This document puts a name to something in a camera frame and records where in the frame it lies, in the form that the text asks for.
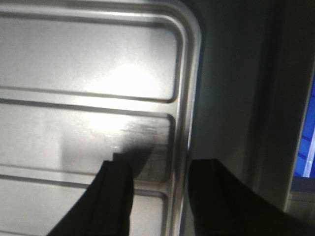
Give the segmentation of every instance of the metal surface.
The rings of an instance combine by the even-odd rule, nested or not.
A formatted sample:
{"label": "metal surface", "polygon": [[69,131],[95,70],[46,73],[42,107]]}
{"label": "metal surface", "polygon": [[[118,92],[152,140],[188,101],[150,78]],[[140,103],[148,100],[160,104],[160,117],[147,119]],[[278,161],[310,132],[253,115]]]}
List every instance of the metal surface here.
{"label": "metal surface", "polygon": [[199,47],[177,1],[1,1],[0,235],[45,235],[135,150],[130,235],[178,235]]}

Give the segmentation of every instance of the blue object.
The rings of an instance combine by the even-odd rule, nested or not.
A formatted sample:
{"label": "blue object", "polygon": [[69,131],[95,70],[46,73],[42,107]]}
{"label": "blue object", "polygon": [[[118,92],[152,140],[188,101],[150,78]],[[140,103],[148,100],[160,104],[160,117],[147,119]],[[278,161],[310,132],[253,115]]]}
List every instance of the blue object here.
{"label": "blue object", "polygon": [[315,75],[313,77],[313,85],[310,99],[307,106],[302,137],[300,140],[299,151],[296,158],[294,168],[294,176],[315,177]]}

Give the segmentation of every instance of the black object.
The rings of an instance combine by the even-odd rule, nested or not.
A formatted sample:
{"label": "black object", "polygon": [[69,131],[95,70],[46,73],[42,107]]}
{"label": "black object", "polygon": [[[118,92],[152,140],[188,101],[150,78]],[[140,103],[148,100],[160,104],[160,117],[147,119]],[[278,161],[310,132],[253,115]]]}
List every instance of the black object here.
{"label": "black object", "polygon": [[194,160],[189,200],[197,236],[315,236],[304,225],[264,201],[218,160]]}
{"label": "black object", "polygon": [[131,166],[104,161],[86,192],[47,236],[128,236],[133,194]]}

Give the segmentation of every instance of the gray wall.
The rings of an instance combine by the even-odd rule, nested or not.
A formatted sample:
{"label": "gray wall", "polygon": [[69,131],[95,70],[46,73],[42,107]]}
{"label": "gray wall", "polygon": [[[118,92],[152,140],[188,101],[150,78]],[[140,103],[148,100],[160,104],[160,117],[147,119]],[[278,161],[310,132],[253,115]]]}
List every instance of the gray wall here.
{"label": "gray wall", "polygon": [[[184,3],[203,33],[191,157],[217,158],[242,179],[268,1]],[[184,235],[194,235],[190,207],[185,221]]]}

